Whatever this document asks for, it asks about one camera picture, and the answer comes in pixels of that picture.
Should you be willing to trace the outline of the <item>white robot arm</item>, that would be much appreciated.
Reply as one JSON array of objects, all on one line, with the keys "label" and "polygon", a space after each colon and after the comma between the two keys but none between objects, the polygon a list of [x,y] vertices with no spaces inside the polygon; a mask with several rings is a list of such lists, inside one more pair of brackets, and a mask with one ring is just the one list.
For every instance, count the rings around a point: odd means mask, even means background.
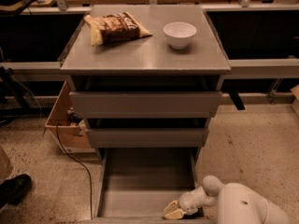
[{"label": "white robot arm", "polygon": [[223,184],[207,175],[202,186],[183,193],[164,209],[164,218],[192,216],[203,207],[217,207],[217,224],[291,224],[287,213],[240,183]]}]

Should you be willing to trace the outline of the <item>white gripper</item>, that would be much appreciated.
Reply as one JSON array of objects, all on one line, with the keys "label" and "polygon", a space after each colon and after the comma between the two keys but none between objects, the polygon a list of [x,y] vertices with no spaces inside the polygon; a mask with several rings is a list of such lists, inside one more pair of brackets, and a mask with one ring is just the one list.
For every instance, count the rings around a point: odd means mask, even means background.
[{"label": "white gripper", "polygon": [[208,196],[203,187],[183,193],[178,200],[172,201],[164,209],[164,218],[169,220],[183,219],[191,216],[200,208],[208,205]]}]

